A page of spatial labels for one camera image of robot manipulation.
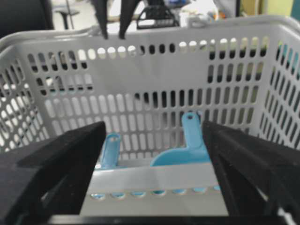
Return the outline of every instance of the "blue plastic scoop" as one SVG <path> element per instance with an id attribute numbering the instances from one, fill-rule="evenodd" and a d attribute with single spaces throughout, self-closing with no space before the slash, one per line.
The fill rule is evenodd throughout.
<path id="1" fill-rule="evenodd" d="M 198 115 L 194 112 L 187 112 L 182 115 L 181 121 L 186 147 L 169 149 L 160 153 L 152 160 L 151 166 L 210 162 Z"/>
<path id="2" fill-rule="evenodd" d="M 121 136 L 116 133 L 108 135 L 100 159 L 101 170 L 117 168 L 120 153 Z"/>

